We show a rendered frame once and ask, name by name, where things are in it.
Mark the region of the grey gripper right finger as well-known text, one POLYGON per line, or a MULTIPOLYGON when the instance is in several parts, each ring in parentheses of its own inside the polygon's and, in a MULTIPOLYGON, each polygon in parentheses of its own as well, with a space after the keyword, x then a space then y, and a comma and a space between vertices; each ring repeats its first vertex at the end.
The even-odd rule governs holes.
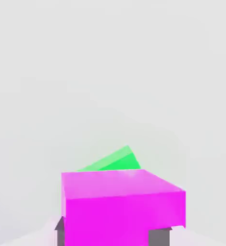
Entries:
POLYGON ((182 226, 149 231, 149 246, 226 246, 182 226))

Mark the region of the small green cube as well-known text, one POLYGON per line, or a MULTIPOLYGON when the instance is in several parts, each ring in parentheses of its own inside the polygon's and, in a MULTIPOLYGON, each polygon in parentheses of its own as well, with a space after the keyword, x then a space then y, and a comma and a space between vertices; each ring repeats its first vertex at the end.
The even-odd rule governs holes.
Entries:
POLYGON ((140 168, 140 164, 131 148, 129 146, 124 146, 99 161, 78 170, 78 172, 131 170, 140 168))

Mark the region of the small magenta cube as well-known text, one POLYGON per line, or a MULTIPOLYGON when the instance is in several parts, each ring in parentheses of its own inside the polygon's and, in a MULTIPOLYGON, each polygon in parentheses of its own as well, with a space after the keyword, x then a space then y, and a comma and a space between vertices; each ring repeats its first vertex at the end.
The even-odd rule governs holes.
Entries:
POLYGON ((186 192, 144 169, 62 173, 65 246, 149 246, 186 225, 186 192))

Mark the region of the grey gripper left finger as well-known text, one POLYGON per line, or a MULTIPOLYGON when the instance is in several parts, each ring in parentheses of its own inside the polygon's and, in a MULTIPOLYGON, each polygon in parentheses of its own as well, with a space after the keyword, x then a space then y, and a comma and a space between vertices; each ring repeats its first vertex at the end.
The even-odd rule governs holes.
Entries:
POLYGON ((63 218, 52 217, 38 231, 3 243, 1 246, 64 246, 63 218))

